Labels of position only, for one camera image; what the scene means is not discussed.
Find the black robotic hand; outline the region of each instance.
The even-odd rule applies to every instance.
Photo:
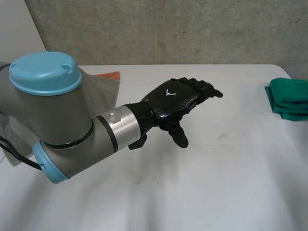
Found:
[[[208,98],[221,98],[223,94],[216,90],[210,83],[197,81],[194,78],[171,79],[146,95],[140,103],[128,104],[134,115],[137,115],[139,125],[141,125],[142,138],[129,146],[130,149],[142,147],[146,141],[146,132],[149,127],[157,126],[161,130],[168,131],[173,141],[181,148],[188,146],[188,140],[184,130],[180,126],[183,115],[188,114],[196,105],[203,103]],[[144,112],[151,109],[154,119],[150,120],[149,115]]]

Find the black cable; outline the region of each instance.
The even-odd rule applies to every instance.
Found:
[[[0,147],[4,150],[6,150],[8,153],[10,153],[10,149],[8,149],[8,147],[4,146],[2,143],[0,143]]]
[[[26,165],[29,165],[33,168],[36,168],[38,170],[42,170],[41,167],[39,166],[38,163],[33,162],[32,160],[29,160],[28,158],[24,157],[23,155],[21,155],[16,149],[15,147],[12,145],[11,142],[9,142],[6,138],[0,136],[0,141],[5,143],[7,148],[4,148],[4,150],[7,151],[7,149],[9,151],[9,153],[11,153],[16,159],[20,160],[21,162],[25,163]]]

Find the white logo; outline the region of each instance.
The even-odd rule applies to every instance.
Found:
[[[169,90],[167,89],[166,90],[166,96],[168,96],[168,95],[176,95],[176,93],[171,94],[171,93],[169,93]]]

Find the orange object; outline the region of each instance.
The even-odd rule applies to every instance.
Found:
[[[120,80],[120,72],[118,72],[118,71],[111,72],[111,73],[105,73],[105,74],[99,74],[99,75],[96,75],[96,76]]]

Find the robotic thumb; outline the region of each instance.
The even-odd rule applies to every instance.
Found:
[[[160,129],[163,131],[168,131],[169,135],[172,137],[174,143],[176,143],[181,148],[188,147],[188,139],[185,136],[183,128],[180,126],[180,120],[182,117],[169,120],[160,126]]]
[[[177,130],[170,131],[169,135],[172,137],[174,143],[176,143],[181,148],[188,147],[188,139],[185,136],[183,128],[179,126]]]

